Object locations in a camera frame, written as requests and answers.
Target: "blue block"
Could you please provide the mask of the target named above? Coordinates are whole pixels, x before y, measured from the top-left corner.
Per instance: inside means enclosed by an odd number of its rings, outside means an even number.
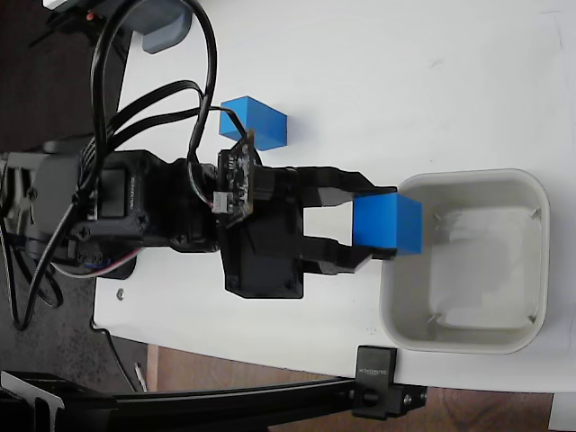
[[[224,102],[222,106],[234,110],[244,127],[254,131],[256,149],[277,149],[288,144],[288,118],[281,112],[249,96]],[[240,139],[234,123],[225,112],[220,113],[220,135],[235,141]]]
[[[352,242],[396,248],[398,255],[422,252],[422,204],[399,193],[354,199]]]

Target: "wire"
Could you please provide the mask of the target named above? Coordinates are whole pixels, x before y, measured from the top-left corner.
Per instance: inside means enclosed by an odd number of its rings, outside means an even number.
[[[136,257],[136,255],[139,254],[142,250],[144,250],[142,247],[139,249],[133,250],[127,256],[119,259],[115,263],[110,264],[101,270],[96,270],[95,272],[91,272],[91,273],[84,273],[84,274],[70,273],[68,270],[65,270],[64,268],[62,268],[61,266],[59,266],[57,264],[52,263],[52,266],[56,269],[56,271],[58,271],[59,273],[62,273],[64,276],[72,277],[74,279],[93,279],[93,278],[98,277],[98,276],[108,275],[109,273],[116,270],[118,267],[122,267],[123,265],[128,263],[130,260],[134,259]]]
[[[96,303],[96,291],[94,290],[94,304],[95,303]],[[118,355],[118,351],[116,350],[116,346],[114,345],[114,341],[112,339],[112,335],[110,334],[110,331],[108,331],[107,328],[96,326],[96,323],[94,322],[94,309],[92,311],[92,316],[90,317],[90,321],[88,322],[88,327],[90,328],[90,331],[106,336],[106,341],[108,342],[108,346],[110,347],[110,350],[112,351],[112,355],[114,357],[114,360],[116,361],[116,364],[118,365],[118,368],[120,369],[120,372],[121,372],[122,376],[124,377],[124,380],[126,380],[126,383],[130,386],[130,389],[133,392],[136,392],[136,386],[134,385],[134,383],[132,382],[132,380],[128,376],[128,373],[126,372],[126,368],[124,367],[124,364],[122,364],[122,360],[120,359],[120,356]]]
[[[174,83],[163,85],[156,90],[149,92],[148,94],[144,94],[143,96],[139,97],[134,102],[126,105],[122,108],[119,112],[117,112],[110,120],[110,124],[108,126],[108,139],[119,129],[121,128],[128,120],[134,117],[136,114],[142,112],[146,108],[149,108],[151,105],[159,102],[167,97],[174,95],[178,92],[181,92],[186,89],[193,89],[198,93],[199,100],[202,100],[202,90],[194,81],[191,80],[180,80],[175,81]],[[88,145],[83,149],[81,155],[81,164],[80,164],[80,176],[79,179],[82,181],[84,178],[84,174],[86,170],[90,169],[93,161],[95,158],[95,137],[92,135],[92,139],[88,143]]]
[[[92,61],[92,69],[90,74],[90,88],[92,95],[92,117],[94,124],[94,140],[95,140],[95,159],[93,169],[90,170],[88,176],[83,183],[86,189],[91,189],[96,181],[96,178],[103,166],[106,156],[106,143],[107,143],[107,129],[105,120],[104,109],[104,67],[108,53],[113,44],[114,37],[120,29],[126,16],[134,10],[138,5],[146,0],[127,0],[122,3],[110,17],[108,22],[103,28],[100,39],[94,49],[94,56]],[[216,38],[208,15],[200,6],[197,0],[181,0],[188,5],[193,14],[196,16],[200,26],[202,27],[204,38],[206,39],[206,47],[208,50],[208,70],[206,77],[206,87],[203,92],[202,102],[200,104],[200,112],[198,114],[198,121],[194,125],[192,137],[190,138],[190,146],[188,150],[188,159],[195,159],[195,150],[200,145],[200,140],[203,135],[204,126],[208,117],[208,111],[212,104],[214,89],[216,86],[216,66],[217,66],[217,51],[216,51]]]
[[[126,61],[128,60],[128,51],[126,51],[118,41],[112,45],[112,48],[120,62],[126,64]]]
[[[146,0],[127,0],[122,3],[107,21],[100,35],[98,43],[94,49],[94,56],[92,61],[91,75],[90,75],[90,90],[92,98],[92,120],[94,124],[94,156],[91,150],[86,153],[83,152],[83,156],[87,156],[87,160],[90,160],[88,165],[89,169],[84,170],[75,193],[72,196],[72,200],[67,210],[65,211],[62,219],[58,223],[58,226],[54,230],[48,245],[44,249],[34,275],[32,276],[30,289],[28,293],[28,301],[26,302],[26,309],[24,311],[23,320],[19,320],[18,310],[15,301],[11,303],[12,313],[13,313],[13,324],[19,331],[24,331],[30,325],[32,320],[32,315],[34,313],[34,305],[38,298],[39,290],[41,288],[41,280],[47,272],[50,262],[56,252],[56,248],[61,244],[64,237],[69,233],[70,228],[75,223],[77,219],[77,213],[80,208],[86,205],[90,193],[94,190],[96,180],[100,175],[102,168],[104,166],[104,160],[106,156],[110,153],[109,148],[109,128],[105,120],[105,109],[104,109],[104,67],[106,59],[110,52],[113,40],[118,30],[120,29],[122,22],[126,16],[138,5]],[[198,19],[202,30],[204,32],[204,37],[206,39],[206,46],[208,50],[208,70],[206,78],[206,87],[203,92],[200,111],[198,113],[198,120],[193,128],[192,137],[190,139],[190,146],[188,150],[188,160],[197,161],[195,156],[195,151],[200,145],[200,140],[202,138],[204,126],[206,119],[208,117],[208,111],[210,109],[214,88],[216,85],[216,40],[214,37],[214,32],[210,20],[206,15],[206,12],[202,9],[197,0],[181,0],[183,3],[190,6],[194,15]],[[0,218],[0,242],[2,243],[2,248],[4,251],[4,263],[6,269],[10,269],[8,276],[9,286],[12,287],[11,293],[15,292],[14,289],[14,268],[12,263],[12,257],[9,253],[9,246],[7,239],[5,237],[5,225],[4,218]]]
[[[4,190],[5,177],[8,171],[8,160],[4,163],[4,169],[2,171],[2,183],[0,184],[0,196]],[[0,241],[2,242],[2,253],[4,256],[4,268],[6,272],[7,288],[8,288],[8,302],[10,303],[10,312],[12,316],[13,323],[16,327],[22,325],[20,322],[20,316],[18,312],[18,304],[16,297],[16,283],[14,280],[14,264],[12,261],[12,255],[16,260],[16,264],[20,268],[24,278],[30,284],[32,282],[32,275],[30,269],[24,262],[20,251],[14,249],[10,244],[10,240],[7,236],[7,230],[5,226],[4,216],[0,216]],[[64,296],[62,295],[62,290],[60,289],[58,283],[51,274],[48,274],[47,280],[49,282],[50,288],[54,293],[56,300],[52,300],[42,289],[38,289],[39,297],[52,309],[59,308],[64,303]]]
[[[14,247],[12,247],[12,254],[14,256],[14,259],[16,260],[18,268],[20,268],[20,272],[24,276],[24,279],[26,279],[26,282],[28,283],[28,285],[30,285],[30,282],[32,281],[32,273],[30,273],[30,268],[24,261],[24,257],[22,256],[20,251],[14,249]],[[38,290],[38,296],[50,308],[57,309],[64,303],[64,295],[62,294],[62,290],[60,289],[58,282],[56,282],[52,274],[46,273],[46,280],[48,281],[50,289],[54,293],[54,297],[56,298],[56,300],[53,301],[43,290]]]
[[[145,131],[146,129],[152,128],[154,126],[158,126],[161,124],[171,123],[171,122],[179,122],[184,119],[188,119],[195,115],[198,115],[200,111],[199,108],[193,108],[191,110],[185,110],[181,112],[171,112],[170,114],[160,114],[148,117],[147,119],[137,121],[136,123],[130,125],[126,129],[118,132],[118,134],[114,135],[111,138],[110,148],[111,150],[116,150],[120,145],[122,145],[127,140],[131,139],[132,137],[136,136],[137,134]],[[247,139],[248,134],[242,126],[242,122],[240,121],[239,117],[236,113],[231,110],[230,108],[222,107],[222,106],[211,106],[210,111],[221,111],[226,113],[232,123],[237,127],[238,132],[242,139]],[[262,161],[260,160],[260,156],[256,153],[256,162],[262,165]],[[186,163],[187,172],[188,172],[188,179],[190,181],[190,186],[192,187],[193,192],[200,198],[200,200],[207,204],[210,208],[213,208],[213,204],[210,202],[208,198],[204,195],[203,191],[198,187],[198,184],[194,178],[194,172],[192,167],[192,162],[188,161]]]

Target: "white plastic container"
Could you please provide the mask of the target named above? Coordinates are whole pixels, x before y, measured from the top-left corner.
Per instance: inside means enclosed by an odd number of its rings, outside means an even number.
[[[382,324],[399,347],[508,354],[544,323],[550,204],[518,169],[414,176],[400,193],[423,205],[421,255],[382,270]]]

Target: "black mount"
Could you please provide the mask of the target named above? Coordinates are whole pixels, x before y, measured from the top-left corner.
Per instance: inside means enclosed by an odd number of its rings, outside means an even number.
[[[393,382],[396,349],[360,346],[356,378],[222,391],[106,395],[49,373],[2,372],[0,417],[14,431],[249,431],[352,410],[386,420],[426,404]]]

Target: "bolt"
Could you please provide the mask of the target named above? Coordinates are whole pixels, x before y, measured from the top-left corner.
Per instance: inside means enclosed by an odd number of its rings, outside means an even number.
[[[186,241],[188,241],[188,236],[185,234],[178,234],[177,236],[174,236],[172,241],[174,241],[177,245],[183,245]]]
[[[136,217],[136,223],[141,227],[146,226],[148,224],[148,215],[146,213],[138,215]]]
[[[26,191],[26,196],[30,201],[34,201],[38,197],[38,191],[31,187],[28,189],[28,191]]]
[[[236,279],[229,279],[226,282],[226,288],[229,290],[235,290],[236,288],[238,288],[238,282],[236,282]]]
[[[78,237],[81,240],[86,240],[88,239],[89,236],[90,236],[90,229],[88,229],[86,226],[82,227],[82,229],[80,229],[80,231],[78,232]]]

